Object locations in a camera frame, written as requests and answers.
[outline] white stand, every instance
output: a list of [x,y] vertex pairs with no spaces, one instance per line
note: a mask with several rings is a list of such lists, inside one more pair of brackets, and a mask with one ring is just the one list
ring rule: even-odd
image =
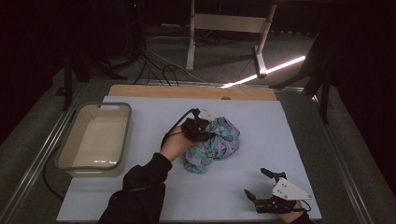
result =
[[255,53],[260,67],[259,71],[265,71],[262,48],[268,36],[275,10],[276,5],[272,5],[267,18],[199,14],[195,13],[195,0],[191,0],[190,44],[186,69],[189,71],[193,70],[195,53],[194,30],[205,29],[262,34],[260,45],[258,47],[256,46]]

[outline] white tabletop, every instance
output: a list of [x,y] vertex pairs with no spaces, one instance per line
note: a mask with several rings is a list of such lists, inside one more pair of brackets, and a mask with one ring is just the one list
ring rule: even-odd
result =
[[[118,177],[73,178],[58,221],[96,221],[110,195],[121,188],[122,177],[146,164],[159,151],[166,132],[191,108],[205,107],[214,117],[227,118],[240,132],[240,148],[224,161],[212,161],[206,174],[187,172],[176,159],[166,180],[161,221],[252,221],[278,219],[257,214],[244,189],[260,199],[271,197],[275,180],[260,168],[285,172],[288,180],[314,195],[283,108],[278,101],[165,99],[107,96],[105,102],[132,107],[124,173]],[[309,216],[321,218],[315,196],[307,200]]]

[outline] hand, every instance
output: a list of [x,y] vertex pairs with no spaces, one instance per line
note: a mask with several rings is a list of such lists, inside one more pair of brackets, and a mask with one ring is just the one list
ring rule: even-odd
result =
[[[300,200],[296,201],[296,204],[293,207],[294,209],[301,209],[303,208],[301,206],[301,202]],[[289,213],[285,213],[285,214],[278,214],[280,219],[282,219],[283,222],[285,223],[291,223],[292,221],[294,221],[295,219],[297,219],[298,217],[303,215],[303,211],[301,212],[289,212]]]
[[189,147],[198,146],[200,143],[193,143],[186,138],[180,126],[177,126],[166,139],[160,153],[169,161],[181,156]]

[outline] black cable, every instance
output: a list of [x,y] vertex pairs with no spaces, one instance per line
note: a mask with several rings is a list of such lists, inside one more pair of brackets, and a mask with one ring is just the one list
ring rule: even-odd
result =
[[101,70],[103,73],[105,73],[106,75],[108,75],[114,79],[127,79],[127,77],[123,77],[117,73],[114,73],[110,69],[103,66],[101,63],[97,62],[96,60],[92,59],[90,56],[88,56],[85,53],[83,53],[82,51],[80,51],[74,43],[68,41],[68,39],[62,33],[62,31],[61,31],[61,35],[64,38],[64,43],[66,44],[66,47],[70,50],[70,52],[72,52],[73,54],[78,56],[80,59],[82,59],[87,65]]
[[138,76],[137,79],[134,81],[134,84],[136,83],[136,81],[137,81],[138,79],[141,78],[141,76],[143,75],[143,72],[145,72],[146,67],[148,66],[148,63],[147,63],[147,61],[146,61],[144,58],[143,58],[143,59],[140,59],[140,60],[139,60],[139,62],[142,63],[144,66],[143,66],[142,70],[140,71],[139,76]]
[[172,86],[171,83],[169,82],[168,78],[166,77],[166,74],[165,74],[165,73],[166,73],[166,72],[172,72],[172,73],[174,73],[174,76],[176,77],[175,71],[177,70],[177,68],[167,70],[168,67],[174,66],[174,65],[173,65],[173,64],[167,64],[167,65],[165,65],[164,63],[160,63],[160,62],[158,62],[158,61],[156,61],[156,60],[154,60],[154,59],[151,59],[151,58],[149,58],[149,57],[147,57],[147,58],[148,58],[148,60],[149,60],[151,63],[155,62],[155,63],[159,63],[160,65],[163,66],[163,68],[160,68],[159,66],[157,66],[157,65],[154,64],[155,67],[156,67],[157,69],[159,69],[159,70],[162,71],[163,79],[165,79],[165,81],[168,83],[169,86]]
[[148,85],[151,81],[150,76],[149,76],[150,71],[148,71],[148,81],[146,82],[146,85]]
[[137,61],[137,59],[140,57],[140,52],[138,52],[137,54],[130,56],[128,59],[128,61],[124,62],[124,63],[119,63],[116,65],[112,65],[107,67],[108,69],[112,70],[112,71],[116,71],[116,72],[120,72],[122,70],[125,70],[126,68],[134,65]]
[[152,74],[152,75],[154,75],[155,76],[155,78],[157,78],[157,80],[159,80],[160,81],[160,83],[161,83],[161,85],[163,85],[163,83],[161,82],[161,80],[157,77],[157,75],[155,75],[155,73],[151,70],[151,67],[150,67],[150,65],[148,64],[147,65],[147,67],[148,67],[148,70],[149,70],[149,74]]
[[59,194],[58,192],[56,192],[49,184],[48,180],[47,180],[47,164],[49,163],[50,158],[52,157],[52,155],[59,149],[60,147],[56,147],[55,149],[52,150],[52,152],[49,154],[49,157],[47,158],[44,167],[43,167],[43,180],[44,180],[44,184],[47,186],[47,188],[49,189],[49,191],[55,195],[57,198],[59,198],[62,202],[64,201],[64,197]]
[[139,75],[137,76],[137,78],[134,80],[133,85],[135,85],[136,82],[142,77],[142,74],[143,74],[143,72],[145,71],[146,65],[147,65],[147,64],[144,63],[144,66],[143,66],[142,70],[140,70],[140,73],[139,73]]
[[[213,37],[215,38],[215,41],[208,39],[209,37]],[[232,41],[228,41],[228,42],[221,42],[221,38],[223,39],[228,39],[228,40],[232,40]],[[244,39],[248,38],[248,34],[242,36],[241,38],[232,38],[232,37],[228,37],[226,35],[221,35],[219,32],[215,32],[212,31],[210,33],[210,35],[205,36],[203,38],[200,38],[199,40],[201,40],[202,42],[204,42],[205,44],[200,44],[198,46],[204,46],[204,45],[218,45],[218,44],[233,44],[236,43],[238,41],[242,41]]]
[[175,124],[174,126],[172,126],[172,128],[169,130],[169,132],[167,132],[165,134],[165,136],[163,137],[163,141],[161,142],[161,147],[163,147],[163,144],[165,143],[166,139],[171,136],[171,132],[176,128],[176,126],[184,119],[186,118],[190,113],[192,113],[192,111],[194,111],[194,109],[191,109],[189,111],[187,111]]
[[179,134],[179,133],[172,133],[172,134],[169,134],[168,137],[173,136],[173,135],[175,135],[175,134]]
[[158,69],[160,69],[160,70],[161,70],[161,68],[160,68],[157,64],[155,64],[155,63],[158,63],[158,64],[160,64],[160,65],[165,65],[164,63],[160,63],[160,62],[158,62],[157,60],[150,58],[150,57],[147,56],[146,54],[143,54],[142,56],[143,56],[146,60],[148,60],[150,63],[152,63],[152,65],[154,65],[156,68],[158,68]]
[[[147,56],[145,56],[146,57],[146,60],[149,62],[149,63],[151,63],[154,67],[156,67],[157,69],[159,69],[159,70],[161,70],[161,68],[158,66],[158,65],[156,65],[149,57],[147,57]],[[150,70],[150,72],[161,82],[161,80],[155,75],[155,73],[151,70],[151,67],[150,66],[148,66],[148,69]],[[169,83],[169,81],[168,81],[168,79],[166,78],[166,77],[164,77],[164,79],[165,79],[165,81],[168,83],[168,85],[170,86],[171,84]]]
[[177,70],[177,66],[175,66],[174,64],[168,64],[168,65],[166,65],[164,68],[163,68],[163,76],[165,77],[165,72],[171,72],[173,75],[174,75],[174,77],[175,77],[175,82],[176,82],[176,84],[177,84],[177,86],[178,86],[178,80],[177,80],[177,76],[176,76],[176,70]]
[[181,30],[177,30],[174,32],[169,32],[169,33],[151,33],[147,32],[148,35],[151,36],[171,36],[171,37],[183,37],[185,35],[188,35],[190,33],[190,27],[183,28]]
[[308,208],[309,208],[308,210],[305,209],[305,211],[306,211],[306,212],[311,211],[311,206],[309,205],[309,203],[307,203],[307,202],[304,201],[304,200],[301,200],[301,201],[302,201],[303,203],[305,203],[305,204],[308,206]]

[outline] light strip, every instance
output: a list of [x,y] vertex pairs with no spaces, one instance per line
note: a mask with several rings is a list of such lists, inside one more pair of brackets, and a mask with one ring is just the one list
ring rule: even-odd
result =
[[[281,68],[290,66],[290,65],[292,65],[292,64],[294,64],[294,63],[299,63],[299,62],[303,61],[304,59],[305,59],[305,56],[302,56],[302,57],[300,57],[300,58],[293,59],[293,60],[288,61],[288,62],[286,62],[286,63],[282,63],[282,64],[280,64],[280,65],[278,65],[278,66],[275,66],[275,67],[273,67],[273,68],[271,68],[271,69],[268,69],[268,70],[265,70],[265,69],[264,69],[263,71],[260,71],[260,73],[261,73],[261,74],[270,74],[270,73],[272,73],[272,72],[275,72],[276,70],[279,70],[279,69],[281,69]],[[253,75],[253,76],[251,76],[251,77],[244,78],[244,79],[242,79],[242,80],[240,80],[240,81],[237,81],[237,82],[232,82],[232,83],[224,84],[221,88],[230,88],[231,86],[239,85],[239,84],[248,82],[248,81],[250,81],[250,80],[253,80],[253,79],[255,79],[255,78],[257,78],[257,75]]]
[[290,66],[290,65],[292,65],[292,64],[294,64],[294,63],[299,63],[299,62],[303,61],[304,59],[305,59],[305,56],[302,56],[302,57],[300,57],[300,58],[293,59],[293,60],[288,61],[288,62],[286,62],[286,63],[282,63],[282,64],[280,64],[280,65],[278,65],[278,66],[275,66],[275,67],[273,67],[273,68],[271,68],[271,69],[268,69],[268,70],[263,69],[263,70],[260,71],[260,73],[261,73],[261,74],[270,74],[270,73],[272,73],[272,72],[275,72],[276,70],[279,70],[279,69],[281,69],[281,68]]
[[237,82],[225,84],[225,85],[222,86],[221,88],[229,88],[229,87],[231,87],[231,86],[233,86],[233,85],[239,85],[239,84],[248,82],[248,81],[250,81],[250,80],[253,80],[253,79],[255,79],[255,78],[257,78],[257,75],[253,75],[253,76],[251,76],[251,77],[244,78],[244,79],[242,79],[242,80],[240,80],[240,81],[237,81]]

